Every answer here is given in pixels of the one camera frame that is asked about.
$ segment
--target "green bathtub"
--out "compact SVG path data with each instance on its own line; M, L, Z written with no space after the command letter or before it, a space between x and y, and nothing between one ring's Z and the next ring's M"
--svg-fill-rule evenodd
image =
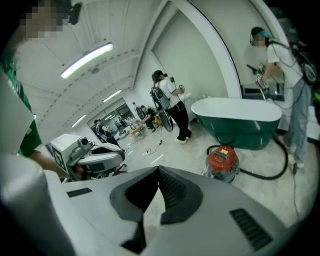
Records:
M205 98L191 110L205 129L221 144L261 150L276 132L281 109L270 102L256 99Z

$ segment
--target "hand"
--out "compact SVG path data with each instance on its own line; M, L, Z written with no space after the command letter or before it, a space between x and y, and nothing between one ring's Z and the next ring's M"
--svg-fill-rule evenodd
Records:
M81 180L83 178L83 174L85 170L81 167L81 165L76 164L75 166L72 167L72 170L74 172L74 175Z

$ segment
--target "ceiling light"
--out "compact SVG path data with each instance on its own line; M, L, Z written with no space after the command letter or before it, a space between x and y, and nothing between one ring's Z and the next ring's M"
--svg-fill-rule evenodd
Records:
M114 48L113 44L111 42L108 42L107 44L104 44L92 51L90 51L88 54L82 56L80 59L76 60L74 63L72 63L70 66L68 66L62 73L61 77L66 79L68 78L73 72L81 68L86 63L92 61L96 57L111 51Z
M106 119L104 119L104 120L108 120L110 117L112 117L112 114L111 115L109 115Z
M116 91L114 94L110 95L108 98L106 98L105 100L103 100L102 102L105 103L106 101L110 100L112 97L116 96L117 94L121 93L122 90L118 90Z
M79 124L79 123L82 121L82 119L84 119L86 116L87 116L86 114L84 114L83 116L81 116L80 119L79 119L78 121L76 121L76 122L71 126L71 128L74 128L74 127L75 127L77 124Z

